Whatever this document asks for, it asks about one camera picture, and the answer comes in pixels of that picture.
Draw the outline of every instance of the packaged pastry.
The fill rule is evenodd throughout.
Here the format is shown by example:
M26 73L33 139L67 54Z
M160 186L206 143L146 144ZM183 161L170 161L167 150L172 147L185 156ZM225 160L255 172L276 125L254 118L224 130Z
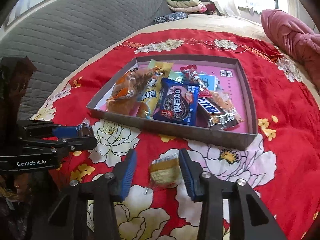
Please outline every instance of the packaged pastry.
M210 91L210 94L212 95L213 103L217 104L221 107L221 109L226 114L231 114L235 117L235 119L238 122L243 122L244 120L241 118L240 114L236 110L235 106L233 105L229 94L227 92L224 92L221 89L217 89L216 91Z
M111 98L106 100L108 112L129 115L154 71L154 68L133 68L119 78L113 87Z
M187 79L193 83L198 83L200 87L199 98L210 98L212 97L209 89L201 80L196 65L188 65L180 68L181 72L186 75Z
M148 188L151 188L153 191L155 189L176 187L182 179L179 155L174 154L153 160L150 164L149 172L150 184Z
M234 114L225 113L221 107L213 103L210 98L199 98L198 108L199 113L202 114L207 121L207 128L224 130L238 124Z
M153 119L185 125L196 125L199 86L162 79L162 99L160 110Z
M137 113L138 117L152 119L153 112L160 98L161 80L169 76L172 66L173 63L157 62L155 60L149 63L148 68L151 67L150 69L154 69L155 71L141 96L141 103Z

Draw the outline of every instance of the cardboard tray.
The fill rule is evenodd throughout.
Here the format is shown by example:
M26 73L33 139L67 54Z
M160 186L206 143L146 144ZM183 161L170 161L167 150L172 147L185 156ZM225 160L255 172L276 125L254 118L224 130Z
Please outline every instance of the cardboard tray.
M237 98L243 105L243 112L241 113L241 116L245 121L237 125L239 127L236 126L232 131L213 130L203 127L187 126L149 120L135 116L108 113L99 109L99 105L110 97L113 85L121 76L134 67L146 67L151 59L163 62L174 62L173 70L176 70L175 65L179 66L190 64L197 66L203 65L206 68L210 67L215 70L231 70L236 77L235 81L238 86L236 89L238 93ZM236 109L239 111L238 107L241 108L241 105L237 106L234 100L232 101ZM88 103L87 108L90 109L92 117L95 118L118 122L154 133L187 138L238 150L245 150L257 136L257 117L252 93L244 70L240 62L235 58L207 55L157 55L134 58L97 92L97 94Z

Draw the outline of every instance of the stack of folded blankets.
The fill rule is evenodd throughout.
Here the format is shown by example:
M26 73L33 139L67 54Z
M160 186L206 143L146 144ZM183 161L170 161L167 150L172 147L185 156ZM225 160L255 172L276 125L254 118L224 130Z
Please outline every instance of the stack of folded blankets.
M218 14L213 2L210 0L166 0L169 8L174 12L188 14Z

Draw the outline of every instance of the gray patterned cloth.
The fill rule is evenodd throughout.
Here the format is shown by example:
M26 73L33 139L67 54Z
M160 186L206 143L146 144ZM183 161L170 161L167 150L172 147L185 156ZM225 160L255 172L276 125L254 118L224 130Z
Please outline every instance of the gray patterned cloth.
M155 19L155 23L166 23L171 21L176 21L180 19L188 18L188 14L184 12L174 12L165 16L161 16Z
M169 13L165 0L58 0L28 16L0 41L0 59L27 56L37 68L19 118L91 57Z

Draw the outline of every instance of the blue snack package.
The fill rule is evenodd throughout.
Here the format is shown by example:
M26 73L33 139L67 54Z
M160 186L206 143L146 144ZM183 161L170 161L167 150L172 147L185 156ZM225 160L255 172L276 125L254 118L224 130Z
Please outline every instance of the blue snack package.
M196 125L199 85L162 78L160 110L154 120Z

